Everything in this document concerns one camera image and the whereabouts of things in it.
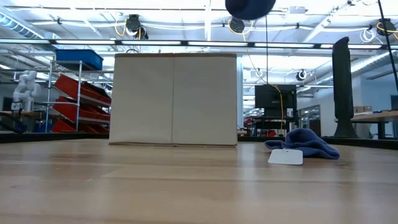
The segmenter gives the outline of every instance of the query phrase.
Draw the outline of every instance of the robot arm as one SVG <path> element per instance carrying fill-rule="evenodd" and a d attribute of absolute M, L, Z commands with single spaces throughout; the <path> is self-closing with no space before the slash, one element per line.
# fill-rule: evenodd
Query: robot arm
<path fill-rule="evenodd" d="M 35 79 L 37 76 L 37 72 L 35 71 L 24 71 L 22 75 L 19 76 L 19 82 L 17 88 L 14 90 L 12 94 L 13 103 L 11 109 L 13 111 L 20 111 L 22 108 L 21 100 L 26 101 L 25 108 L 27 111 L 30 111 L 33 96 L 38 96 L 40 94 L 40 85 L 35 83 Z"/>

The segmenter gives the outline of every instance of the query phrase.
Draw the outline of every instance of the black post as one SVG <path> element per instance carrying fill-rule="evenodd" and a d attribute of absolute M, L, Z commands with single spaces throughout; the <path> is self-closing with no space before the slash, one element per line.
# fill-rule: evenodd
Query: black post
<path fill-rule="evenodd" d="M 335 117 L 338 119 L 335 137 L 358 138 L 351 124 L 354 106 L 348 42 L 348 37 L 342 38 L 333 45 L 332 51 Z"/>
<path fill-rule="evenodd" d="M 397 69 L 396 65 L 394 62 L 394 57 L 392 56 L 392 50 L 391 50 L 391 44 L 390 44 L 390 39 L 388 38 L 388 31 L 387 31 L 387 26 L 386 26 L 386 20 L 384 19 L 384 13 L 383 13 L 383 8 L 381 7 L 381 2 L 378 0 L 379 3 L 379 9 L 380 9 L 380 15 L 381 15 L 381 23 L 383 24 L 383 29 L 384 29 L 384 34 L 386 35 L 386 41 L 387 41 L 387 47 L 388 47 L 388 52 L 390 54 L 390 60 L 391 60 L 391 65 L 392 65 L 392 71 L 394 73 L 394 78 L 396 80 L 396 88 L 398 91 L 398 77 L 397 77 Z"/>

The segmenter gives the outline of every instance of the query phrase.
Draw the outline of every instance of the cardboard box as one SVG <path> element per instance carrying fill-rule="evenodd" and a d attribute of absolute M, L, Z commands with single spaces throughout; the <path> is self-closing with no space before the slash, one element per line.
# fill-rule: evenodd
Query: cardboard box
<path fill-rule="evenodd" d="M 372 106 L 354 106 L 354 113 L 363 113 L 372 111 Z"/>

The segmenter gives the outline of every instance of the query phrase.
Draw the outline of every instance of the computer monitor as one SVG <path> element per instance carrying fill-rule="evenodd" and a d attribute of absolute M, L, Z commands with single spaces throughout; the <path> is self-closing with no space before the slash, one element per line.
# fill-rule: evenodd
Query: computer monitor
<path fill-rule="evenodd" d="M 282 94 L 283 107 L 293 108 L 297 107 L 297 92 L 296 85 L 275 85 Z M 280 94 L 279 91 L 272 85 L 258 85 L 255 87 L 254 94 L 255 107 L 266 109 L 278 109 L 280 111 Z"/>

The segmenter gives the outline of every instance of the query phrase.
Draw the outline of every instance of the fluorescent light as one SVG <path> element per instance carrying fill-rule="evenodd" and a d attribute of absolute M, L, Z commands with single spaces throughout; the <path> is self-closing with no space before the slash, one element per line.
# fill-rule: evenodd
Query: fluorescent light
<path fill-rule="evenodd" d="M 312 87 L 312 88 L 333 88 L 332 85 L 304 85 L 304 87 Z"/>
<path fill-rule="evenodd" d="M 48 40 L 39 39 L 0 39 L 0 44 L 49 44 Z"/>
<path fill-rule="evenodd" d="M 333 44 L 322 44 L 322 45 L 321 45 L 321 48 L 328 48 L 328 49 L 330 49 L 330 48 L 333 48 Z"/>
<path fill-rule="evenodd" d="M 113 45 L 113 40 L 56 40 L 57 44 Z"/>
<path fill-rule="evenodd" d="M 256 86 L 256 85 L 264 85 L 265 83 L 243 83 L 245 86 Z"/>
<path fill-rule="evenodd" d="M 44 73 L 38 73 L 36 75 L 37 78 L 41 78 L 41 79 L 49 79 L 49 76 L 44 74 Z"/>
<path fill-rule="evenodd" d="M 5 66 L 5 65 L 0 65 L 0 68 L 2 68 L 2 69 L 11 69 L 10 67 Z"/>
<path fill-rule="evenodd" d="M 255 96 L 243 95 L 243 100 L 254 100 Z"/>
<path fill-rule="evenodd" d="M 313 44 L 276 44 L 276 43 L 255 43 L 255 47 L 282 47 L 282 48 L 313 48 Z"/>
<path fill-rule="evenodd" d="M 379 44 L 349 44 L 349 49 L 379 49 L 381 45 Z"/>
<path fill-rule="evenodd" d="M 189 41 L 192 46 L 220 46 L 220 47 L 246 47 L 248 43 L 244 42 L 212 42 L 212 41 Z"/>
<path fill-rule="evenodd" d="M 124 45 L 181 45 L 181 41 L 148 41 L 148 40 L 126 40 Z"/>
<path fill-rule="evenodd" d="M 307 91 L 307 90 L 309 90 L 309 89 L 311 89 L 311 87 L 305 87 L 304 89 L 301 89 L 301 90 L 297 90 L 297 93 L 300 93 L 300 92 L 302 92 L 302 91 Z"/>

